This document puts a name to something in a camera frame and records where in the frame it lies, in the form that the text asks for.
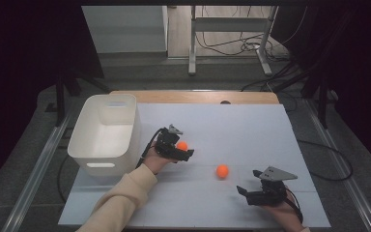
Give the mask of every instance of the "beige sleeve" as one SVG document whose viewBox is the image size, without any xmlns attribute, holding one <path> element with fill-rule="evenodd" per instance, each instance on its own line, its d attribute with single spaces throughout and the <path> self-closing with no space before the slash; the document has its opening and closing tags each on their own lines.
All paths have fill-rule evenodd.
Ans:
<svg viewBox="0 0 371 232">
<path fill-rule="evenodd" d="M 101 197 L 92 215 L 77 231 L 122 231 L 134 210 L 146 203 L 147 193 L 156 183 L 153 172 L 141 164 Z"/>
</svg>

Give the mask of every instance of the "wooden table edge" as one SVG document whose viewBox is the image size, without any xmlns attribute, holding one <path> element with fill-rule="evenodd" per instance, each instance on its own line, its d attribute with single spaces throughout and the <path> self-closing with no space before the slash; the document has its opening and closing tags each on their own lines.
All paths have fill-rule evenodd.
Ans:
<svg viewBox="0 0 371 232">
<path fill-rule="evenodd" d="M 270 92 L 136 90 L 110 94 L 131 94 L 142 103 L 279 104 L 276 94 Z"/>
</svg>

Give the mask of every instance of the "human hand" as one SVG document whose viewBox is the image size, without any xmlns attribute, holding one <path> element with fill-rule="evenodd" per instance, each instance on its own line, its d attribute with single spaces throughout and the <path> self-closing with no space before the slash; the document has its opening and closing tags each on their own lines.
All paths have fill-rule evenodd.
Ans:
<svg viewBox="0 0 371 232">
<path fill-rule="evenodd" d="M 156 175 L 167 163 L 177 162 L 177 160 L 166 159 L 159 155 L 155 149 L 155 145 L 156 143 L 153 142 L 143 163 Z"/>
<path fill-rule="evenodd" d="M 291 192 L 287 190 L 287 198 L 294 201 L 294 197 Z M 285 201 L 278 206 L 261 206 L 266 211 L 270 212 L 275 220 L 287 231 L 287 232 L 300 232 L 305 227 L 300 223 L 295 210 L 288 205 Z"/>
</svg>

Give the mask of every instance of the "white table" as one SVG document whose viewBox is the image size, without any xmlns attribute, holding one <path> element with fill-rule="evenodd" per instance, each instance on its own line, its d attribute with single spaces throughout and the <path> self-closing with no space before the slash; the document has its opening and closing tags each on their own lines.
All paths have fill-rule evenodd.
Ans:
<svg viewBox="0 0 371 232">
<path fill-rule="evenodd" d="M 170 163 L 157 175 L 149 202 L 134 213 L 128 227 L 279 228 L 267 212 L 248 206 L 236 189 L 260 190 L 252 170 L 269 165 L 299 176 L 285 184 L 300 202 L 303 224 L 330 227 L 283 105 L 140 103 L 138 109 L 141 152 L 159 128 L 170 124 L 184 131 L 181 139 L 195 152 L 188 162 Z M 230 168 L 225 180 L 214 174 L 221 163 Z M 59 224 L 84 223 L 97 200 L 118 181 L 79 170 Z"/>
</svg>

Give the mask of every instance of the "human arm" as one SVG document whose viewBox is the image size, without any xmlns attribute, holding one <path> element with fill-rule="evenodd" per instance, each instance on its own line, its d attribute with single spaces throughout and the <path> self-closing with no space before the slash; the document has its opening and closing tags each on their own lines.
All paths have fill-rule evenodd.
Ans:
<svg viewBox="0 0 371 232">
<path fill-rule="evenodd" d="M 287 190 L 287 197 L 291 202 L 294 197 Z M 287 232 L 310 232 L 309 228 L 305 228 L 298 219 L 295 210 L 285 201 L 278 206 L 262 206 L 263 209 L 272 214 L 273 218 L 285 229 Z"/>
<path fill-rule="evenodd" d="M 122 180 L 105 193 L 80 231 L 122 231 L 134 211 L 147 201 L 147 193 L 157 183 L 156 174 L 171 162 L 151 148 L 138 168 L 125 174 Z"/>
</svg>

